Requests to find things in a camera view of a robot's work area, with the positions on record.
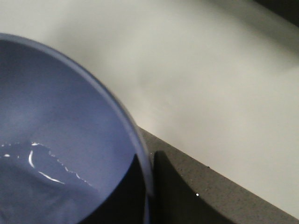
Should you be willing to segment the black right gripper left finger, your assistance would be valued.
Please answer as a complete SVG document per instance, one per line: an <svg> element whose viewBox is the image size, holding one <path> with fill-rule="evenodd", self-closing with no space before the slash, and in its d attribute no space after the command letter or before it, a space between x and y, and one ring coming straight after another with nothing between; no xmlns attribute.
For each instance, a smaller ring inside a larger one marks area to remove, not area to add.
<svg viewBox="0 0 299 224"><path fill-rule="evenodd" d="M137 156L112 194L82 224L142 224L145 183Z"/></svg>

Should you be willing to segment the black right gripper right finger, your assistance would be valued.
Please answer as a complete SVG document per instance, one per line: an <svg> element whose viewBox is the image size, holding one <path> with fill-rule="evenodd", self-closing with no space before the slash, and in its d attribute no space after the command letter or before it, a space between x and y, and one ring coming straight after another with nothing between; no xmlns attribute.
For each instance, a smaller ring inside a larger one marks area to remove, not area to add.
<svg viewBox="0 0 299 224"><path fill-rule="evenodd" d="M163 151L155 152L154 178L158 224L230 223L191 189Z"/></svg>

